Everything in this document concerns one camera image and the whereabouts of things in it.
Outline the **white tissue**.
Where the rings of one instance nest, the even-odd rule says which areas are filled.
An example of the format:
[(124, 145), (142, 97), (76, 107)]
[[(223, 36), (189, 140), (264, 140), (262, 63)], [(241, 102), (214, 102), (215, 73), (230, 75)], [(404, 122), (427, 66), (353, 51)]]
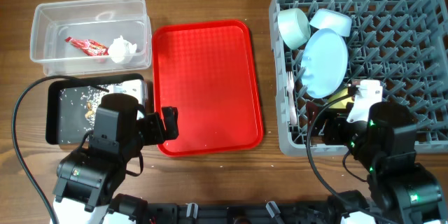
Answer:
[(130, 43), (122, 36), (115, 38), (108, 48), (108, 55), (116, 64), (129, 63), (137, 51), (137, 44)]

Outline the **white plastic fork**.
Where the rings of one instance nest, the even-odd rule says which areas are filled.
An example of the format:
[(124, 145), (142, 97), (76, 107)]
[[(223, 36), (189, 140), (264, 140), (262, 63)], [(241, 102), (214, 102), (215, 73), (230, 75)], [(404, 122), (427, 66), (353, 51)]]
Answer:
[(294, 83), (294, 79), (293, 79), (293, 73), (292, 72), (288, 72), (287, 73), (287, 93), (288, 93), (288, 103), (289, 103), (289, 113), (290, 113), (290, 124), (291, 125), (297, 125), (298, 123), (298, 117), (297, 117), (297, 112), (296, 112), (296, 108), (295, 108), (295, 100), (294, 100), (294, 96), (293, 96), (293, 91), (295, 88), (295, 83)]

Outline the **light blue plate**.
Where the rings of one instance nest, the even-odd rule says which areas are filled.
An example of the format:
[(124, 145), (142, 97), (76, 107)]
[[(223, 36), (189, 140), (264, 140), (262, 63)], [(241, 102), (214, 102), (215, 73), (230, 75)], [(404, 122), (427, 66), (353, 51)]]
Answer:
[(334, 93), (347, 72), (348, 49), (344, 39), (335, 31), (325, 28), (316, 31), (307, 42), (301, 67), (301, 83), (307, 94), (315, 99)]

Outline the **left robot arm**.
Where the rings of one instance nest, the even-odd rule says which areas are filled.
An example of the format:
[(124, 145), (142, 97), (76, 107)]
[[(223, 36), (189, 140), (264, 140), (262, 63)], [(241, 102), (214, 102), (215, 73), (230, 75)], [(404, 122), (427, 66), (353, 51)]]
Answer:
[(77, 147), (58, 165), (53, 223), (152, 223), (147, 201), (115, 193), (126, 176), (138, 176), (127, 163), (141, 160), (144, 146), (179, 135), (177, 108), (138, 118), (144, 111), (130, 95), (102, 97), (94, 129), (83, 137), (88, 147)]

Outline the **light blue bowl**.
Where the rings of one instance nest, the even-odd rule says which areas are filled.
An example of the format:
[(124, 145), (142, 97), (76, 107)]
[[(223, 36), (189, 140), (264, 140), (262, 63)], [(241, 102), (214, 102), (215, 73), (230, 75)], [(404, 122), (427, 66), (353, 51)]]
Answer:
[(321, 8), (316, 11), (309, 24), (317, 29), (331, 29), (340, 36), (349, 37), (352, 19), (336, 11)]

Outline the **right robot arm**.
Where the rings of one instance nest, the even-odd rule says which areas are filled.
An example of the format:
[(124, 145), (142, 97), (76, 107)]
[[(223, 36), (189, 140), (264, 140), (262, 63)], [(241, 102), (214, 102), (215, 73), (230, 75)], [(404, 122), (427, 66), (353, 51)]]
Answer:
[(324, 142), (345, 145), (366, 168), (370, 196), (381, 215), (395, 223), (445, 221), (447, 205), (436, 177), (416, 161), (417, 127), (406, 106), (373, 104), (366, 121), (347, 122), (341, 109), (317, 119)]

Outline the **red snack wrapper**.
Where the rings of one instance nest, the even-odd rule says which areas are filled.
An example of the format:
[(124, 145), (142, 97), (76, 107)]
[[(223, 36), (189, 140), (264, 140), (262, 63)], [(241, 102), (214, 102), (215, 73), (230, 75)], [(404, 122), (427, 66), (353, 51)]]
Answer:
[(67, 37), (65, 41), (70, 43), (73, 47), (83, 51), (88, 56), (108, 55), (108, 48), (105, 45), (91, 39), (76, 39)]

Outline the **mint green bowl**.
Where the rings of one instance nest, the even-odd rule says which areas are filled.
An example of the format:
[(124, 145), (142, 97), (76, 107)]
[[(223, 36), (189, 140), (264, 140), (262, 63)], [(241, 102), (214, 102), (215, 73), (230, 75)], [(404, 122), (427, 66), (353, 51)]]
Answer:
[(281, 10), (278, 15), (279, 32), (283, 42), (292, 50), (304, 45), (311, 36), (306, 14), (299, 8)]

